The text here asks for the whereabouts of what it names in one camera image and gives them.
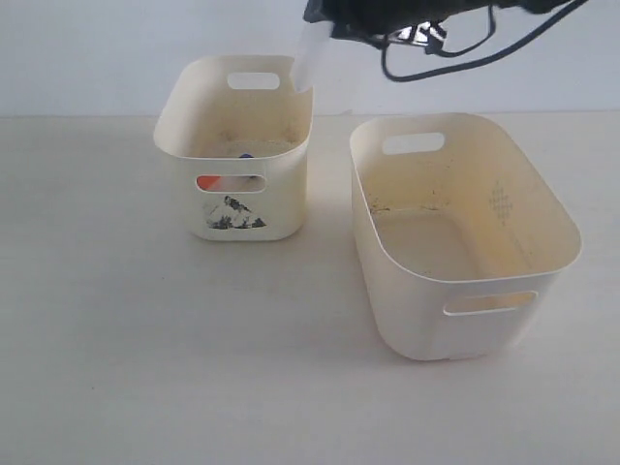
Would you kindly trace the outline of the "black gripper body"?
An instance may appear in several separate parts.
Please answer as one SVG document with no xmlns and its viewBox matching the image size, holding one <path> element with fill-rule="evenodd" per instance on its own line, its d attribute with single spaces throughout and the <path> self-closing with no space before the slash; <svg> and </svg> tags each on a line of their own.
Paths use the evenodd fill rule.
<svg viewBox="0 0 620 465">
<path fill-rule="evenodd" d="M 302 18 L 308 24 L 328 23 L 331 39 L 379 47 L 385 37 L 409 29 L 410 38 L 419 25 L 448 16 L 448 1 L 316 0 L 306 3 Z"/>
</svg>

